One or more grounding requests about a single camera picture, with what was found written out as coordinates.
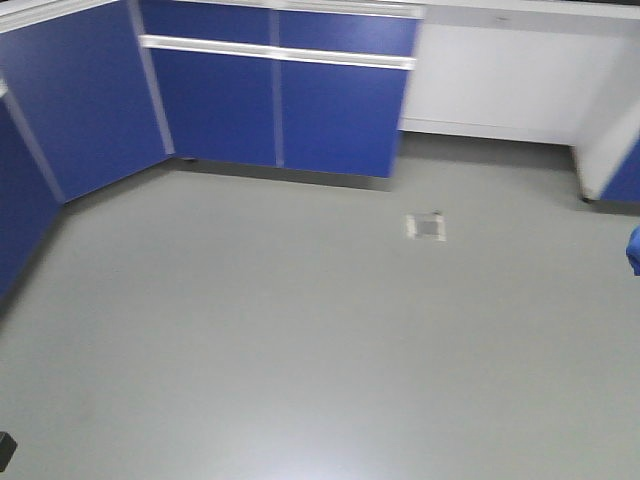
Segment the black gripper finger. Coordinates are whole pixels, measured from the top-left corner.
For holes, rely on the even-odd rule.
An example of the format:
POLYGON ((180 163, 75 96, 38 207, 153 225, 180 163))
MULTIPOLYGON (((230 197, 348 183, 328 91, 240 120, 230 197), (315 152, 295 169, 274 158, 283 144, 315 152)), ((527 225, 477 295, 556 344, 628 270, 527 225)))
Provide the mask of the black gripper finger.
POLYGON ((8 433, 0 433, 0 466, 8 466, 17 449, 16 440, 8 433))

